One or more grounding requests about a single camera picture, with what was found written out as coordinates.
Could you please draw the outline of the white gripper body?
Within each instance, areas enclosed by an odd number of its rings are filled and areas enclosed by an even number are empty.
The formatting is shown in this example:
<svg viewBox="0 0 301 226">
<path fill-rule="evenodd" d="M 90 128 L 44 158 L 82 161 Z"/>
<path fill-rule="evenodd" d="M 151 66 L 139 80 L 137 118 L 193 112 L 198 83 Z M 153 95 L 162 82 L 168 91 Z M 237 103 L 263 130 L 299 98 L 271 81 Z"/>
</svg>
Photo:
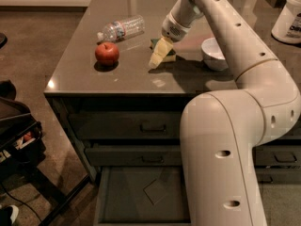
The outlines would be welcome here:
<svg viewBox="0 0 301 226">
<path fill-rule="evenodd" d="M 162 23 L 162 35 L 170 38 L 173 42 L 182 40 L 189 30 L 190 28 L 179 24 L 171 13 L 168 13 Z"/>
</svg>

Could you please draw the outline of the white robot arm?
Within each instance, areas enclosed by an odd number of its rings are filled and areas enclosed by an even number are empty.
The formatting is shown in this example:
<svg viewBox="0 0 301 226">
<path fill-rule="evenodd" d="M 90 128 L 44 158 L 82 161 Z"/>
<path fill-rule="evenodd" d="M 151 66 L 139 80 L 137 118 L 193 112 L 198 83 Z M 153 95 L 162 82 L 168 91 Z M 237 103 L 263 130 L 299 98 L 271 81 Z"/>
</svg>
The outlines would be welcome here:
<svg viewBox="0 0 301 226">
<path fill-rule="evenodd" d="M 202 93 L 182 112 L 180 144 L 191 226 L 267 226 L 252 150 L 296 124 L 300 92 L 228 0 L 178 0 L 162 25 L 152 68 L 199 14 L 205 15 L 236 87 Z"/>
</svg>

